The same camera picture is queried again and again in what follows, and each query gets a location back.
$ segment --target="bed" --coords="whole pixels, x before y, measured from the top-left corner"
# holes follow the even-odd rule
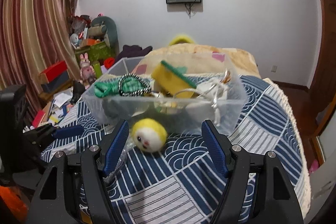
[[[305,217],[310,207],[310,183],[296,121],[283,91],[271,80],[260,79],[253,56],[239,49],[190,44],[161,48],[150,55],[202,51],[228,54],[248,95],[229,140],[248,152],[265,154],[273,150],[278,155]],[[99,144],[102,136],[113,130],[110,125],[98,124],[82,100],[60,126],[76,124],[85,128],[84,134],[54,141],[41,154],[43,160],[50,161],[58,150],[66,154],[82,152]],[[250,174],[241,223],[248,218],[254,182],[255,174]],[[126,165],[107,190],[121,223],[209,223],[225,185],[226,180],[215,170],[201,131],[194,130],[169,133],[166,146],[158,153],[130,150]],[[84,189],[81,210],[89,215]]]

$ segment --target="metal screw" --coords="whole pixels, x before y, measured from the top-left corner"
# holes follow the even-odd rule
[[[232,146],[232,150],[233,151],[239,152],[239,151],[241,151],[241,149],[242,148],[239,145],[237,145],[237,144],[235,144],[235,145]]]
[[[64,152],[63,151],[57,151],[56,153],[55,153],[55,157],[56,158],[60,158],[60,157],[62,157],[64,155]]]
[[[269,156],[270,158],[275,158],[276,154],[273,151],[268,151],[267,156]]]
[[[98,149],[99,149],[99,146],[96,145],[96,144],[90,146],[90,151],[92,151],[92,152],[95,152],[95,151],[97,151]]]

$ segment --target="green box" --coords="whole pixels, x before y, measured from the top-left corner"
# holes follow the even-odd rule
[[[109,57],[115,57],[114,48],[109,48],[106,46],[105,42],[100,42],[92,46],[85,46],[81,49],[75,50],[75,55],[78,63],[81,61],[80,55],[87,52],[91,64],[99,59],[107,59]]]

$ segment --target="transparent storage box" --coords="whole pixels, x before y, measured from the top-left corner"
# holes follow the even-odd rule
[[[133,72],[152,83],[151,73],[162,60],[179,68],[196,85],[212,77],[222,79],[225,71],[230,71],[231,79],[227,83],[227,99],[220,98],[217,101],[216,107],[220,113],[220,122],[216,127],[222,134],[232,134],[247,95],[230,58],[223,53],[123,58],[97,81],[119,81],[124,74]],[[169,133],[183,133],[190,132],[190,130],[200,133],[204,120],[210,119],[214,123],[215,119],[214,102],[204,98],[177,99],[120,95],[98,98],[95,96],[94,84],[83,93],[82,98],[99,123],[113,126],[120,119],[127,120],[132,126],[140,119],[152,118],[160,122]]]

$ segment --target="blue gripper pad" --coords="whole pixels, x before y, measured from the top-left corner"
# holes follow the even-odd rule
[[[102,141],[103,140],[105,141],[106,139],[111,140],[110,146],[101,145],[102,147],[101,160],[103,164],[102,171],[105,174],[105,176],[108,176],[111,172],[115,170],[121,152],[123,151],[125,143],[127,141],[128,134],[129,134],[128,122],[123,120],[116,125],[111,134],[107,134],[103,137],[104,139],[102,139]]]
[[[206,120],[202,123],[202,137],[208,148],[211,160],[217,172],[222,174],[223,177],[228,178],[230,171],[226,166],[226,155],[218,143],[213,131],[215,131],[216,135],[220,137],[220,134],[217,132],[216,128],[210,120]]]
[[[53,133],[53,137],[55,139],[64,139],[68,137],[82,135],[84,133],[84,127],[82,126],[73,126],[73,127],[63,127],[58,128],[55,133]]]

